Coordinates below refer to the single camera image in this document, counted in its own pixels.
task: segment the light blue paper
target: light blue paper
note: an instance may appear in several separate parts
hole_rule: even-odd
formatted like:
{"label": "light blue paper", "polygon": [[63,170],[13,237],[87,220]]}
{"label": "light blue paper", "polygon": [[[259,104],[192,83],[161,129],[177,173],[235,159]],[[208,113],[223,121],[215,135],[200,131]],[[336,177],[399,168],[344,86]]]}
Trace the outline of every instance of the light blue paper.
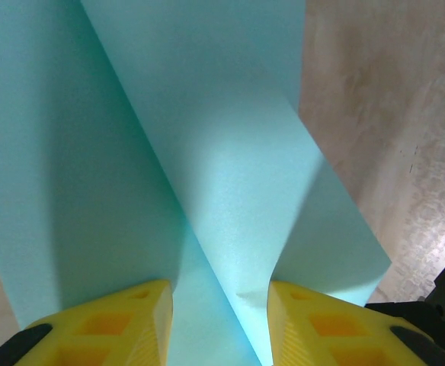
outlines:
{"label": "light blue paper", "polygon": [[0,276],[21,326],[169,278],[170,365],[259,364],[79,3],[0,1]]}
{"label": "light blue paper", "polygon": [[82,3],[263,366],[274,269],[364,304],[389,260],[296,116],[301,7]]}

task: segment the floor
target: floor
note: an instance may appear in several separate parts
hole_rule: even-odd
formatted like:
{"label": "floor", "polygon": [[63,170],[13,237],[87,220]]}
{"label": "floor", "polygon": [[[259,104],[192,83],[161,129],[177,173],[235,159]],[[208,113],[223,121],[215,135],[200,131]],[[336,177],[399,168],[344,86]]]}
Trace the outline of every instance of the floor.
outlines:
{"label": "floor", "polygon": [[[445,0],[308,0],[301,117],[415,300],[445,266]],[[0,344],[18,325],[0,283]]]}

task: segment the yellow plastic part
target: yellow plastic part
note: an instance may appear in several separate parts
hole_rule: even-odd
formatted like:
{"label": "yellow plastic part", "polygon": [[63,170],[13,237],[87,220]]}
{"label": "yellow plastic part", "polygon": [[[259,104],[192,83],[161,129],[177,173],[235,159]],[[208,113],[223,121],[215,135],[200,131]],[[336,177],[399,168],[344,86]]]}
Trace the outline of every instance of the yellow plastic part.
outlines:
{"label": "yellow plastic part", "polygon": [[48,316],[53,330],[16,366],[162,366],[173,303],[168,281],[152,281]]}
{"label": "yellow plastic part", "polygon": [[279,281],[267,308],[274,366],[425,365],[389,330],[424,334],[402,318]]}

